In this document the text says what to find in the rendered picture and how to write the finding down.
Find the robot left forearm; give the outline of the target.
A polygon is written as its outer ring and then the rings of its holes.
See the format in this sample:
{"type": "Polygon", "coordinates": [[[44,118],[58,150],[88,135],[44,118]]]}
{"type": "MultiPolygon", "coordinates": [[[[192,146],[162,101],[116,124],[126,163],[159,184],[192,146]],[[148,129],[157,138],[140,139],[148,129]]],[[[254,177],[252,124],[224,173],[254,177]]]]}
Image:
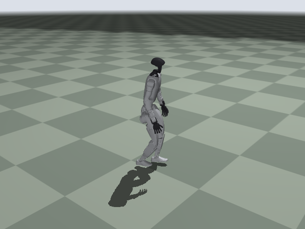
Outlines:
{"type": "Polygon", "coordinates": [[[163,97],[161,94],[161,90],[159,90],[159,92],[157,94],[157,100],[159,101],[159,104],[163,104],[162,101],[164,101],[164,100],[163,100],[163,97]]]}

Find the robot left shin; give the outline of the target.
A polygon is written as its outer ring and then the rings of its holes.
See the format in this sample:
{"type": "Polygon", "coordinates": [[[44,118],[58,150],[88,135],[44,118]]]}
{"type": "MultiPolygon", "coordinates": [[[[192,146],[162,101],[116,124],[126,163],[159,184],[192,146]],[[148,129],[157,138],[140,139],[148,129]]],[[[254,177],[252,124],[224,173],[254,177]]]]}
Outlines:
{"type": "MultiPolygon", "coordinates": [[[[165,136],[165,134],[164,134],[164,136],[165,136]]],[[[154,158],[155,158],[157,155],[159,156],[160,150],[161,150],[162,145],[163,145],[164,136],[162,136],[162,138],[159,138],[159,139],[158,139],[158,146],[156,147],[157,149],[155,150],[154,158]]],[[[158,158],[158,156],[157,156],[156,158],[158,158]]]]}

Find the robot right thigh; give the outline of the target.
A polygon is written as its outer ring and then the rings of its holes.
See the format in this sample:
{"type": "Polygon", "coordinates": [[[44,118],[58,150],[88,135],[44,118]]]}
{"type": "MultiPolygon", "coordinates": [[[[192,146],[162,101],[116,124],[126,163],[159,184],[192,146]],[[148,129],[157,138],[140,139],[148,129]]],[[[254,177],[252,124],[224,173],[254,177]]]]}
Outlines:
{"type": "Polygon", "coordinates": [[[142,116],[140,116],[140,121],[143,124],[147,123],[146,129],[147,129],[149,136],[151,137],[150,142],[153,142],[156,145],[155,146],[155,148],[156,148],[158,146],[158,139],[159,139],[158,133],[156,132],[156,134],[155,134],[154,129],[153,129],[153,124],[151,123],[149,114],[147,114],[146,111],[142,112],[142,116]]]}

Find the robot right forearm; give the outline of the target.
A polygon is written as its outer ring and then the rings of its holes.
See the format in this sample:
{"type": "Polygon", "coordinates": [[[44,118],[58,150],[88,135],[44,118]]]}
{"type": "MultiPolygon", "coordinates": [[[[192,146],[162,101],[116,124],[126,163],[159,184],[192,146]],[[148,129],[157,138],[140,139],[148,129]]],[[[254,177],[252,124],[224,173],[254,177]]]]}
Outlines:
{"type": "Polygon", "coordinates": [[[149,117],[150,117],[152,123],[156,122],[155,115],[153,113],[152,106],[151,106],[151,101],[150,100],[146,100],[145,101],[145,107],[146,107],[145,110],[149,114],[149,117]]]}

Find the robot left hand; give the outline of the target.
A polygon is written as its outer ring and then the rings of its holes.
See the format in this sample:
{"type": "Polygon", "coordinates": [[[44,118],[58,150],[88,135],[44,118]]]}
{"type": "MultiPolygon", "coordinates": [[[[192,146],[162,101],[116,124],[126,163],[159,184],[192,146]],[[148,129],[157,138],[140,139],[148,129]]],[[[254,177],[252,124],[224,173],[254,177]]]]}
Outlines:
{"type": "Polygon", "coordinates": [[[169,110],[168,110],[167,107],[165,106],[165,102],[162,101],[162,103],[163,103],[163,104],[160,104],[161,109],[162,109],[162,115],[163,115],[164,117],[166,117],[166,116],[168,115],[168,113],[169,113],[169,110]]]}

